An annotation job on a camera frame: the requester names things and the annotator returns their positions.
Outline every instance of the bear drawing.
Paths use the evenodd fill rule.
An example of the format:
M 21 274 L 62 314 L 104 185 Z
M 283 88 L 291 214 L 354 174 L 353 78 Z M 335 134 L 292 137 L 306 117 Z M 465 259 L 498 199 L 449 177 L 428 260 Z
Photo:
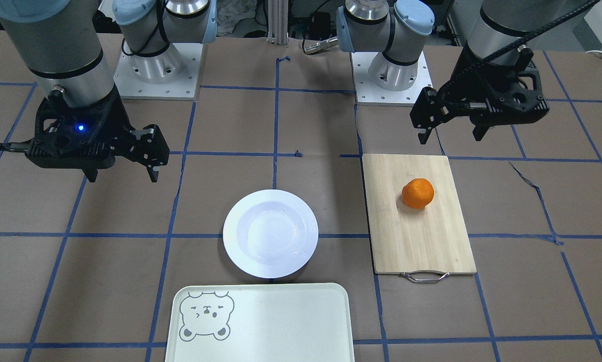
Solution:
M 180 312 L 182 328 L 180 338 L 191 341 L 196 335 L 213 335 L 218 341 L 229 337 L 229 316 L 234 311 L 234 299 L 229 292 L 218 295 L 201 293 L 198 296 L 187 296 L 182 300 Z

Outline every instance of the white plate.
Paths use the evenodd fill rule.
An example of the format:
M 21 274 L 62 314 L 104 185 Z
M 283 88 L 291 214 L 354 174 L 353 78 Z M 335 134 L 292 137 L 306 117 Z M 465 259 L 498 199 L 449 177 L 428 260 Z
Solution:
M 231 261 L 260 278 L 285 277 L 299 270 L 310 260 L 318 240 L 312 209 L 283 190 L 243 197 L 229 211 L 223 227 Z

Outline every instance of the tangerine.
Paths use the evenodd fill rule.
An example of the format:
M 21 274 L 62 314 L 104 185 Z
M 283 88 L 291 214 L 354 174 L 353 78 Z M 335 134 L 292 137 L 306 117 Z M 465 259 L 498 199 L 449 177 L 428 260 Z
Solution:
M 433 185 L 425 178 L 413 179 L 401 190 L 401 199 L 409 208 L 423 209 L 435 197 Z

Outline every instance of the mounting plate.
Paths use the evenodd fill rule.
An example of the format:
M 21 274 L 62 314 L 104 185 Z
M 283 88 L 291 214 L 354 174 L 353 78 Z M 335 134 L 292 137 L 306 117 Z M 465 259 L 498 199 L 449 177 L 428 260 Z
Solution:
M 368 75 L 368 68 L 376 52 L 351 53 L 352 75 L 357 91 L 357 104 L 361 106 L 413 106 L 423 87 L 432 87 L 430 72 L 423 52 L 419 56 L 419 71 L 412 87 L 404 91 L 390 91 L 376 85 Z
M 198 78 L 203 45 L 198 43 L 174 44 L 187 69 L 182 75 L 166 83 L 147 83 L 135 74 L 128 56 L 122 53 L 115 68 L 115 84 L 123 99 L 179 99 L 194 101 L 198 91 Z

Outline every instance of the cutting board handle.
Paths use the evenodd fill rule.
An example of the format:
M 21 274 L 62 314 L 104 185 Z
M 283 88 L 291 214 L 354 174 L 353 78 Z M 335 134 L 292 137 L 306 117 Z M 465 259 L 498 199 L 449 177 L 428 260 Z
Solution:
M 438 278 L 437 279 L 417 279 L 417 278 L 413 277 L 412 275 L 410 275 L 410 273 L 401 273 L 400 276 L 408 279 L 409 281 L 411 281 L 413 283 L 436 283 L 436 282 L 439 282 L 440 280 L 443 280 L 444 278 L 448 277 L 449 275 L 451 275 L 451 273 L 437 273 L 437 272 L 420 272 L 420 273 L 434 274 Z

